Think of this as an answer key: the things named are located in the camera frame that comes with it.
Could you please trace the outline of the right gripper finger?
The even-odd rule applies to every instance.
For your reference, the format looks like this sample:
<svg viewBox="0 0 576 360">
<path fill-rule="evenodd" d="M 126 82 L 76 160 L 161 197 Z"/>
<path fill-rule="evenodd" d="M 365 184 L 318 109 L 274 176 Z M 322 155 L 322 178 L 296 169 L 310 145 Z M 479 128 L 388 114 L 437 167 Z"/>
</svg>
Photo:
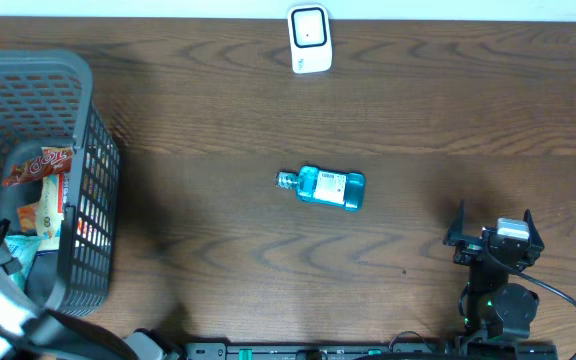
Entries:
<svg viewBox="0 0 576 360">
<path fill-rule="evenodd" d="M 457 215 L 448 227 L 443 244 L 447 246 L 463 246 L 468 242 L 467 236 L 463 233 L 465 220 L 465 202 L 460 201 Z"/>
<path fill-rule="evenodd" d="M 528 225 L 529 247 L 526 250 L 525 259 L 529 265 L 534 265 L 539 259 L 542 251 L 545 249 L 544 242 L 534 224 L 531 211 L 527 209 L 524 212 L 524 222 Z"/>
</svg>

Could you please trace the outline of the blue mouthwash bottle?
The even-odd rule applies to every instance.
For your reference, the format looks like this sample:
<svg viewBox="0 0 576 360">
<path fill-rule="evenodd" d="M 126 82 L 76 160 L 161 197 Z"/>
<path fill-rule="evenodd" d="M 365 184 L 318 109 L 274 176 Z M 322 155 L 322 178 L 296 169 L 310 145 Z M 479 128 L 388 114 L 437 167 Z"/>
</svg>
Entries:
<svg viewBox="0 0 576 360">
<path fill-rule="evenodd" d="M 361 210 L 366 188 L 366 178 L 361 173 L 343 173 L 308 165 L 297 173 L 279 171 L 274 183 L 278 188 L 293 190 L 299 201 L 349 212 Z"/>
</svg>

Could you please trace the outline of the yellow snack bag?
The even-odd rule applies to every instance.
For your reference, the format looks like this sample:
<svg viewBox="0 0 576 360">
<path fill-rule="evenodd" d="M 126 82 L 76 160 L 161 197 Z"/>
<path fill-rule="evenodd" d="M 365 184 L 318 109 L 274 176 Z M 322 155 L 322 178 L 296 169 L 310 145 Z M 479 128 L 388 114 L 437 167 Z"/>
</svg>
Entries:
<svg viewBox="0 0 576 360">
<path fill-rule="evenodd" d="M 43 179 L 42 193 L 36 209 L 35 229 L 42 238 L 39 252 L 59 249 L 64 205 L 67 201 L 70 174 L 49 175 Z"/>
</svg>

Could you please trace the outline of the red Top chocolate bar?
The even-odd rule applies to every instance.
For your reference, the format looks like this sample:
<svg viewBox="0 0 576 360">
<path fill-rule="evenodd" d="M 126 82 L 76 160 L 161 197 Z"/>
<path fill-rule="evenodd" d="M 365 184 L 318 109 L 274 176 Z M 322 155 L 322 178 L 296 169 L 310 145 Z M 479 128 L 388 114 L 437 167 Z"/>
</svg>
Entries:
<svg viewBox="0 0 576 360">
<path fill-rule="evenodd" d="M 74 152 L 71 147 L 44 147 L 40 156 L 12 167 L 3 186 L 16 186 L 42 180 L 71 170 Z"/>
</svg>

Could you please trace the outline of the teal wet wipes pack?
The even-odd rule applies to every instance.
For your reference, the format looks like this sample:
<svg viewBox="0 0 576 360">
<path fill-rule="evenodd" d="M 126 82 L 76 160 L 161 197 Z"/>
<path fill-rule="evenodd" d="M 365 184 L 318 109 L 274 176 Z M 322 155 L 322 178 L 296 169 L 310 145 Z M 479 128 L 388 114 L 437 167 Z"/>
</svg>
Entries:
<svg viewBox="0 0 576 360">
<path fill-rule="evenodd" d="M 21 291 L 24 291 L 42 238 L 40 236 L 8 235 L 5 242 L 11 255 L 21 264 L 21 269 L 10 275 L 9 278 Z"/>
</svg>

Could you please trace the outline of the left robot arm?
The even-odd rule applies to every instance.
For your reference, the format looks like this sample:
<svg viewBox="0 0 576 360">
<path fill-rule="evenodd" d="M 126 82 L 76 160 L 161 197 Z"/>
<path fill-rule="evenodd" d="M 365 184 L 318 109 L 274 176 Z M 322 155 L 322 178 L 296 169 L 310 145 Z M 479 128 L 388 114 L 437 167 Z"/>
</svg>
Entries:
<svg viewBox="0 0 576 360">
<path fill-rule="evenodd" d="M 0 220 L 0 251 L 9 222 Z M 184 359 L 186 352 L 149 332 L 122 339 L 76 317 L 40 307 L 10 279 L 18 261 L 0 254 L 0 359 Z"/>
</svg>

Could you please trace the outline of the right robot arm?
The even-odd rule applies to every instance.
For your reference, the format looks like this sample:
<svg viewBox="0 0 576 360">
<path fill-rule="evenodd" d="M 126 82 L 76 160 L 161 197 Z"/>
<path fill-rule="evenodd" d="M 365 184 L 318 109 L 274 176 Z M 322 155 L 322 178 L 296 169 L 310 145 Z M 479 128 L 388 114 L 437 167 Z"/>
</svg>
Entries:
<svg viewBox="0 0 576 360">
<path fill-rule="evenodd" d="M 453 262 L 469 268 L 459 300 L 465 322 L 461 345 L 516 343 L 528 338 L 539 296 L 511 283 L 509 276 L 533 266 L 544 250 L 531 213 L 526 211 L 522 220 L 500 218 L 478 237 L 467 235 L 464 224 L 465 209 L 460 206 L 443 240 L 455 249 Z"/>
</svg>

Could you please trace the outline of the white barcode scanner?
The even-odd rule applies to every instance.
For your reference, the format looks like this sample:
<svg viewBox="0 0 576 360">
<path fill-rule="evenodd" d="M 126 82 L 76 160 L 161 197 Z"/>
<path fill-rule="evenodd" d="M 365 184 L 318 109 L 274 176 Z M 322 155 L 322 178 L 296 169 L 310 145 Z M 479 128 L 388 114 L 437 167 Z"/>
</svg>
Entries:
<svg viewBox="0 0 576 360">
<path fill-rule="evenodd" d="M 327 9 L 319 4 L 294 6 L 288 12 L 287 24 L 293 72 L 328 71 L 333 51 Z"/>
</svg>

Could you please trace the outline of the small orange snack packet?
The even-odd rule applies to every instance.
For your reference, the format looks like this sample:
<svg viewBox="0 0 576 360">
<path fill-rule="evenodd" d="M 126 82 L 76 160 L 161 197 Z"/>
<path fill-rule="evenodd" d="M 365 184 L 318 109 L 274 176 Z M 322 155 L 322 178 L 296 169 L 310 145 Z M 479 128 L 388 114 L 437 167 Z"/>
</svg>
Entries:
<svg viewBox="0 0 576 360">
<path fill-rule="evenodd" d="M 17 216 L 22 232 L 32 232 L 36 230 L 38 202 L 21 206 L 17 209 Z"/>
</svg>

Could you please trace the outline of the grey plastic basket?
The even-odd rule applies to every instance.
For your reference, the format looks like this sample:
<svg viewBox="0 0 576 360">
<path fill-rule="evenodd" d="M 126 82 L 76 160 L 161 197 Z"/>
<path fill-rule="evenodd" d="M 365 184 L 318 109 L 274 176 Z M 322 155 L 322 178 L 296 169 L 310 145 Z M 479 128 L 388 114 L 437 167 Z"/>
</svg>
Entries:
<svg viewBox="0 0 576 360">
<path fill-rule="evenodd" d="M 21 229 L 18 208 L 38 182 L 6 186 L 15 165 L 46 147 L 73 151 L 58 249 L 37 270 L 32 300 L 70 316 L 99 309 L 112 273 L 119 150 L 92 100 L 89 65 L 70 51 L 0 51 L 0 217 Z"/>
</svg>

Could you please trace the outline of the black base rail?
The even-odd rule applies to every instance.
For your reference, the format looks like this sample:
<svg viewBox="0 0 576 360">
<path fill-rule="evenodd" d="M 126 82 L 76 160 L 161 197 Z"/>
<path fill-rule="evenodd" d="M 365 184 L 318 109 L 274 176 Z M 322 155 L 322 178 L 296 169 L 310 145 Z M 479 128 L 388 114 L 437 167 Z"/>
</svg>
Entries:
<svg viewBox="0 0 576 360">
<path fill-rule="evenodd" d="M 188 343 L 189 360 L 355 360 L 355 359 L 518 359 L 557 360 L 553 345 L 493 346 L 473 344 L 458 350 L 449 343 L 421 341 L 396 342 L 394 345 L 302 344 L 255 345 L 224 343 Z"/>
</svg>

